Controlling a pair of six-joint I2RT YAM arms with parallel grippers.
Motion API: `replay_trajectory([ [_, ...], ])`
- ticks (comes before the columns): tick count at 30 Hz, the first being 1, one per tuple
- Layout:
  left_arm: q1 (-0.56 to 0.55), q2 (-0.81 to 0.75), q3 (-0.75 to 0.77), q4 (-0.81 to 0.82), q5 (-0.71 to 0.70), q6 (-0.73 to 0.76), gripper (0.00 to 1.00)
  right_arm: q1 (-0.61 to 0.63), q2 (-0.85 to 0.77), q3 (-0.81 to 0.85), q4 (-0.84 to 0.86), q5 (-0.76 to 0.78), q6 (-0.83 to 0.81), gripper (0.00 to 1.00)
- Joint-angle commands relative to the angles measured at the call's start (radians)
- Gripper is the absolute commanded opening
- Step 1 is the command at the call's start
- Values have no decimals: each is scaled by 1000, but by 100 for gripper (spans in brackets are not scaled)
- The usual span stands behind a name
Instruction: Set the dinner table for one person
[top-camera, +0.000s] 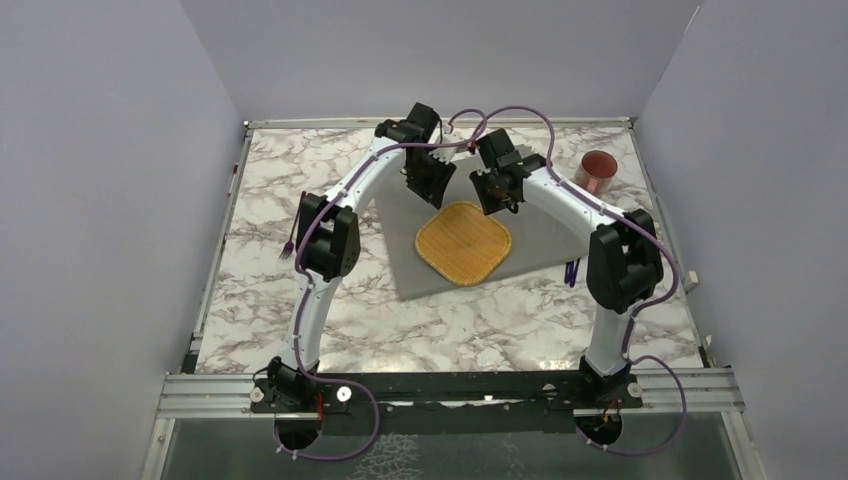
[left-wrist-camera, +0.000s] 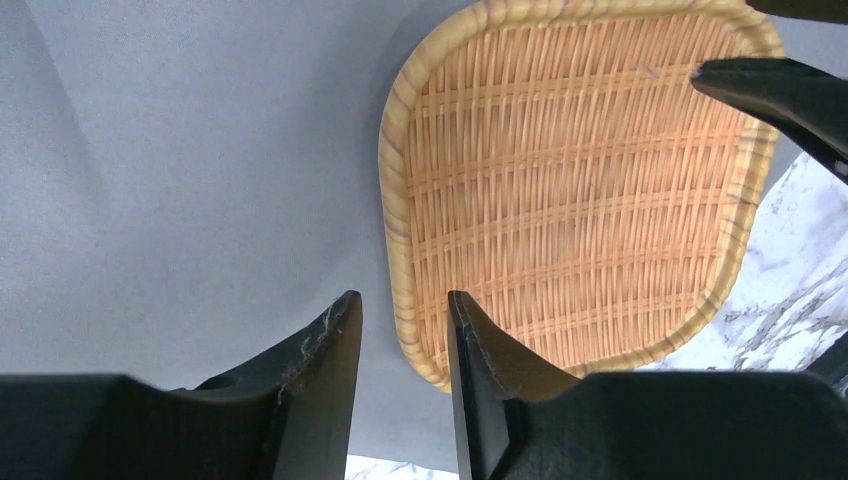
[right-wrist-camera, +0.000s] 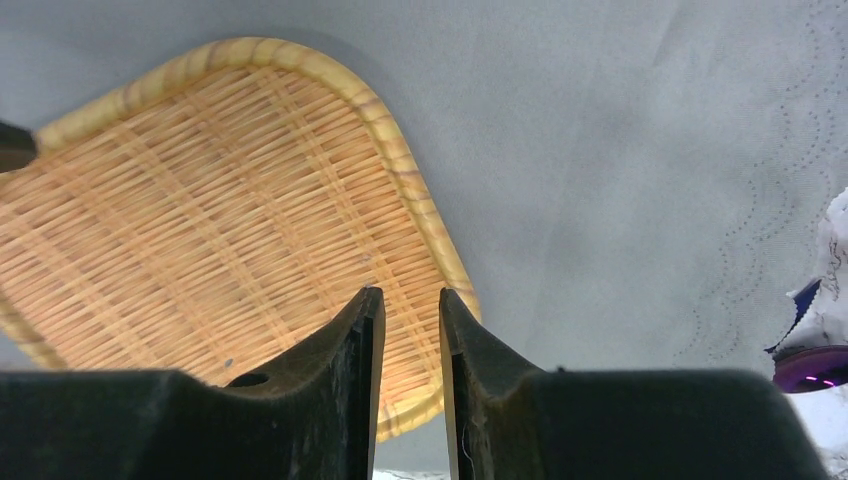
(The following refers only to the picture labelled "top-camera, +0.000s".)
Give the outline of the woven yellow wicker tray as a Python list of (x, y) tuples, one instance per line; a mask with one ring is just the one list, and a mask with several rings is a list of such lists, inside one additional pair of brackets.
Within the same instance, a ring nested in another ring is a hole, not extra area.
[(468, 201), (442, 208), (416, 233), (418, 256), (448, 282), (462, 287), (486, 280), (512, 250), (509, 230)]

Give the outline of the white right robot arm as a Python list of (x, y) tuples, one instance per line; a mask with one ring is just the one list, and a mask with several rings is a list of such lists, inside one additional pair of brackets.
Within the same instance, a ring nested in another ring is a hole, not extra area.
[(469, 177), (485, 214), (517, 213), (529, 203), (587, 245), (586, 282), (597, 310), (576, 384), (585, 404), (604, 405), (631, 368), (626, 350), (636, 306), (653, 296), (664, 277), (653, 218), (604, 204), (560, 177), (541, 155), (521, 155), (503, 129), (472, 142), (470, 150), (483, 162)]

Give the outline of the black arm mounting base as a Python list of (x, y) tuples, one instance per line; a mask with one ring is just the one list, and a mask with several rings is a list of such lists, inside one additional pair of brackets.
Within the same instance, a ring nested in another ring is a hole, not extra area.
[(331, 379), (300, 377), (289, 387), (262, 374), (249, 394), (250, 411), (271, 416), (284, 433), (572, 434), (576, 416), (643, 405), (632, 374), (607, 390), (576, 370), (337, 373)]

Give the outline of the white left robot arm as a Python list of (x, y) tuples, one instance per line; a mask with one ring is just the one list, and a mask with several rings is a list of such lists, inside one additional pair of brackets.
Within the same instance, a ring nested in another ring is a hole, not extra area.
[(359, 259), (359, 215), (382, 184), (401, 173), (411, 192), (441, 208), (456, 171), (450, 159), (439, 158), (429, 143), (441, 125), (435, 110), (417, 103), (406, 118), (381, 122), (362, 160), (326, 193), (303, 194), (297, 228), (282, 252), (294, 258), (301, 276), (298, 304), (284, 346), (267, 370), (270, 385), (288, 409), (302, 410), (313, 401), (313, 375), (329, 306), (342, 278)]

